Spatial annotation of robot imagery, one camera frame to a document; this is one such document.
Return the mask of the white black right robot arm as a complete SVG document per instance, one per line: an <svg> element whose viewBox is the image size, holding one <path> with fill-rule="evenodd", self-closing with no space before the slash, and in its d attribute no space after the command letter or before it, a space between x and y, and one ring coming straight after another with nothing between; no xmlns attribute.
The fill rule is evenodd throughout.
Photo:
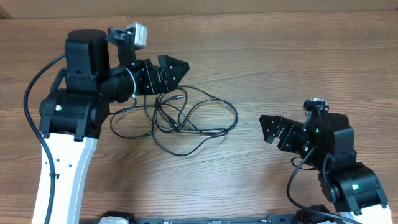
<svg viewBox="0 0 398 224"><path fill-rule="evenodd" d="M322 192L337 212L298 204L296 214L274 215L269 223L392 223L379 178L356 160L354 130L346 115L313 110L304 123L271 115L262 115L259 122L265 142L279 138L281 151L298 154L297 170L306 164L318 171Z"/></svg>

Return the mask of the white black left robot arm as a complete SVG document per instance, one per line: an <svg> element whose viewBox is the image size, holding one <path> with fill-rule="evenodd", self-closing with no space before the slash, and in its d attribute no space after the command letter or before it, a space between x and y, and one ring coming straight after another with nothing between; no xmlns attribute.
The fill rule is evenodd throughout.
<svg viewBox="0 0 398 224"><path fill-rule="evenodd" d="M158 64L139 60L147 28L71 31L61 69L41 102L33 127L42 145L42 168L34 223L78 223L86 174L110 104L139 95L174 91L189 64L160 55Z"/></svg>

